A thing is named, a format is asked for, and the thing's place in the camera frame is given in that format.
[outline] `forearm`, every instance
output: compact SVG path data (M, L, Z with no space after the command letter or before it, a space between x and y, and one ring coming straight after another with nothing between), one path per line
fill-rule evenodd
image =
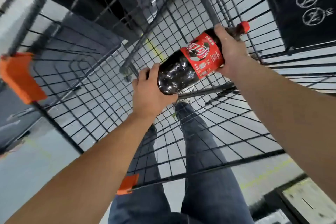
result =
M154 119L131 114L52 178L7 223L99 223Z
M235 64L232 80L279 144L336 201L336 99L251 58Z

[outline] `shopping cart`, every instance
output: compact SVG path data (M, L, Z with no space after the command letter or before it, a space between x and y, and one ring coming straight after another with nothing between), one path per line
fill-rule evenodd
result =
M63 11L58 20L51 16L56 7ZM335 42L324 38L313 46L288 44L276 13L274 0L34 0L2 57L2 78L34 107L20 117L40 114L80 154L132 112L130 82L139 70L164 61L217 23L249 21L251 30L243 40L253 58L295 82L334 95ZM40 29L39 21L45 20L49 26ZM38 37L32 41L32 35ZM188 101L208 124L217 147L206 151L221 149L227 160L198 173L285 153L233 82L220 74L184 89L179 99ZM161 179L147 181L144 176L133 189L193 175L186 173L180 126L173 106L157 117L157 163L134 172L158 166ZM3 150L19 138L9 140Z

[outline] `black sign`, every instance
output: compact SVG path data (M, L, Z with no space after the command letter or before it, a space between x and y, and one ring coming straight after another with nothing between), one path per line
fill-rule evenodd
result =
M336 40L336 0L268 0L287 48Z

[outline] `wire mesh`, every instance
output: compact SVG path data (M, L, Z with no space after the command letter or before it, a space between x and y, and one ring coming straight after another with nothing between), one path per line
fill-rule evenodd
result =
M304 86L335 92L334 43L286 50L267 0L136 0L131 10L121 5L123 17L115 24L109 16L119 13L114 4L120 0L100 0L102 9L92 10L94 18L76 9L80 1L64 7L47 0L18 48L35 54L31 74L48 95L39 105L83 151L132 112L130 80L140 69L164 61L216 22L234 26L249 21L251 30L243 40L251 55ZM41 21L48 21L48 27L40 28ZM125 61L127 73L122 74ZM201 131L216 142L204 142L207 148L193 155L220 150L227 161L219 159L198 173L284 153L228 78L213 73L184 89L180 99L190 103L207 124ZM143 173L136 187L192 175L186 172L183 122L173 105L154 126L156 134L142 142L134 157L136 163L145 159L144 166L136 165L131 172ZM150 145L153 150L145 150ZM148 162L150 154L156 161ZM146 172L154 167L161 178L149 180Z

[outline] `hand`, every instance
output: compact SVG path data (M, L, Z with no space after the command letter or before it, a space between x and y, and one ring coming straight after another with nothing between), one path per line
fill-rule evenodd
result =
M165 95L158 88L158 73L160 64L156 63L152 69L144 68L139 73L139 78L132 81L133 86L133 113L144 118L158 116L163 108L175 102L178 95Z
M225 60L225 65L218 68L217 72L232 79L236 64L242 62L246 58L249 59L249 56L247 56L246 45L243 41L236 41L220 24L217 24L214 30L222 43L222 52Z

